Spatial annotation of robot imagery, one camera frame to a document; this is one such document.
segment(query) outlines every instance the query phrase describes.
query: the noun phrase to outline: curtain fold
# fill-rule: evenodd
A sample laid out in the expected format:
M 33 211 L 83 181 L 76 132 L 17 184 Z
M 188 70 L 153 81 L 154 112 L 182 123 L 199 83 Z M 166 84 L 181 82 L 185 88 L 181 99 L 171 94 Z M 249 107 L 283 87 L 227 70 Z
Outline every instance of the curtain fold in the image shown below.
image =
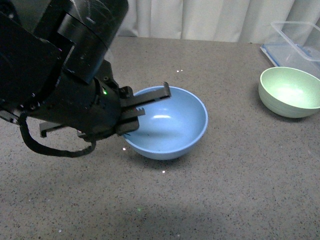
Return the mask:
M 272 21 L 320 24 L 320 0 L 128 0 L 121 36 L 264 43 Z

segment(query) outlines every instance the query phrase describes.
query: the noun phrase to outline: light green bowl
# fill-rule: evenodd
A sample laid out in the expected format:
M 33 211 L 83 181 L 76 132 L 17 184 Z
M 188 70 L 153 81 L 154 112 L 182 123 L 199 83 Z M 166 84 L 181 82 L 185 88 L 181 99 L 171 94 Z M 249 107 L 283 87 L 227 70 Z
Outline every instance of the light green bowl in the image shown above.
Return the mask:
M 272 112 L 303 118 L 320 110 L 320 80 L 290 67 L 272 67 L 260 76 L 259 96 Z

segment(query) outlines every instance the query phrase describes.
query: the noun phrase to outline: speckled countertop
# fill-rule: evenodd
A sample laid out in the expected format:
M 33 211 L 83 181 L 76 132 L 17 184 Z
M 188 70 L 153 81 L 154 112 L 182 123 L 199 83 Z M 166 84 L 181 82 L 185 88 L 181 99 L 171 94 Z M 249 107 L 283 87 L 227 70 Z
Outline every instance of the speckled countertop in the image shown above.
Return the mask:
M 259 45 L 118 37 L 111 50 L 120 86 L 166 81 L 196 94 L 207 132 L 172 161 L 118 136 L 68 159 L 33 153 L 0 121 L 1 240 L 320 239 L 320 115 L 292 120 L 262 104 L 259 77 L 272 65 Z M 86 146 L 73 129 L 37 139 Z

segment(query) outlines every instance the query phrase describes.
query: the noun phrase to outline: blue bowl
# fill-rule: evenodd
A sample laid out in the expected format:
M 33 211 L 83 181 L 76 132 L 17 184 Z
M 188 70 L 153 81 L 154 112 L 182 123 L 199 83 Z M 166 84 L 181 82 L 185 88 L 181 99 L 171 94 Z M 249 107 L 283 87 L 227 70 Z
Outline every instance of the blue bowl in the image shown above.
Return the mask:
M 143 89 L 135 95 L 162 86 Z M 171 98 L 144 105 L 139 129 L 124 135 L 139 154 L 155 160 L 171 160 L 191 151 L 204 135 L 208 113 L 201 100 L 189 91 L 170 86 Z

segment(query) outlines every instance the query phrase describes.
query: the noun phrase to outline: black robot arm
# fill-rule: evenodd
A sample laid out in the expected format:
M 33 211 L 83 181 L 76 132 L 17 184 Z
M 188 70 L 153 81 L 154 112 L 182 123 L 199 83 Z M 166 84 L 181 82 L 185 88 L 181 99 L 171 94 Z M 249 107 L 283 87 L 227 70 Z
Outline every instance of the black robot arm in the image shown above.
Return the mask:
M 30 149 L 64 157 L 90 153 L 97 140 L 138 129 L 145 112 L 137 106 L 170 97 L 167 83 L 134 96 L 129 86 L 119 87 L 104 60 L 127 10 L 127 0 L 52 0 L 29 32 L 13 5 L 0 0 L 0 118 L 20 126 Z M 92 145 L 78 152 L 42 146 L 30 136 L 27 117 L 46 121 L 42 137 L 71 127 Z

